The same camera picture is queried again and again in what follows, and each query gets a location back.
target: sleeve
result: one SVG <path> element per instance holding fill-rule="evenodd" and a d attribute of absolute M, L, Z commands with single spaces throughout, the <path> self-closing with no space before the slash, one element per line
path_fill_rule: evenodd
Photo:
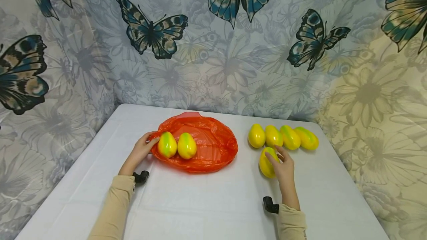
<path fill-rule="evenodd" d="M 277 218 L 280 240 L 307 240 L 307 224 L 304 212 L 297 211 L 285 204 L 280 204 Z"/>
<path fill-rule="evenodd" d="M 115 176 L 88 240 L 121 240 L 135 177 Z"/>

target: curtain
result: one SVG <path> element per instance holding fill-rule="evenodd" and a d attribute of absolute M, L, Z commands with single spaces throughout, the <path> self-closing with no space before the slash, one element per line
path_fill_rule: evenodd
<path fill-rule="evenodd" d="M 427 238 L 427 0 L 0 0 L 0 21 L 1 239 L 121 103 L 317 122 L 390 239 Z"/>

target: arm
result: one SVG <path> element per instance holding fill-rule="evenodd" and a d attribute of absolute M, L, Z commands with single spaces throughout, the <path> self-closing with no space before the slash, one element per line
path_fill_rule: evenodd
<path fill-rule="evenodd" d="M 266 156 L 273 165 L 282 193 L 282 203 L 279 206 L 279 217 L 277 219 L 279 238 L 280 240 L 306 240 L 307 224 L 305 215 L 301 212 L 295 188 L 295 164 L 282 147 L 276 146 L 276 150 L 279 152 L 278 157 L 282 163 L 275 161 L 268 153 Z"/>
<path fill-rule="evenodd" d="M 135 184 L 135 178 L 132 174 L 159 140 L 155 138 L 147 144 L 147 139 L 151 133 L 153 132 L 144 134 L 136 142 L 132 152 L 121 167 L 118 176 L 113 178 L 113 183 L 107 193 L 104 206 L 92 231 L 90 231 L 88 240 L 122 239 L 127 211 Z"/>

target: plastic bag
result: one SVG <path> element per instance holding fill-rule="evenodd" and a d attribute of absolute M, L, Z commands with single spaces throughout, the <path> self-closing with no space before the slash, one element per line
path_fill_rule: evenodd
<path fill-rule="evenodd" d="M 177 142 L 182 133 L 191 134 L 197 144 L 196 155 L 188 160 L 178 153 L 165 158 L 158 152 L 157 145 L 151 153 L 160 161 L 189 173 L 216 172 L 230 164 L 238 152 L 238 142 L 230 128 L 197 112 L 186 112 L 165 120 L 150 138 L 160 137 L 166 131 L 172 133 Z"/>

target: row of mango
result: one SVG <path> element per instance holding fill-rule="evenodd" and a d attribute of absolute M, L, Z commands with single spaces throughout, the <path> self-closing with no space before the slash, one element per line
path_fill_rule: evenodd
<path fill-rule="evenodd" d="M 176 151 L 183 159 L 190 159 L 196 155 L 197 145 L 191 134 L 185 132 L 179 136 L 178 144 L 172 133 L 168 131 L 164 132 L 160 136 L 160 140 L 157 143 L 159 153 L 166 158 L 172 158 Z"/>
<path fill-rule="evenodd" d="M 268 125 L 264 131 L 261 125 L 254 124 L 249 131 L 248 141 L 255 148 L 260 148 L 264 144 L 267 145 L 262 150 L 258 163 L 259 169 L 267 178 L 276 177 L 273 165 L 265 155 L 265 153 L 270 153 L 279 162 L 276 151 L 273 149 L 275 145 L 280 147 L 285 145 L 289 150 L 295 150 L 300 146 L 307 150 L 315 150 L 319 145 L 318 138 L 314 133 L 303 127 L 292 129 L 289 125 L 283 125 L 280 130 L 277 130 L 273 125 Z"/>
<path fill-rule="evenodd" d="M 249 131 L 248 141 L 254 148 L 260 148 L 264 144 L 268 147 L 284 145 L 289 150 L 295 150 L 300 146 L 307 150 L 315 150 L 319 145 L 314 133 L 303 127 L 292 129 L 289 125 L 283 125 L 280 130 L 268 125 L 264 131 L 261 125 L 254 124 Z"/>

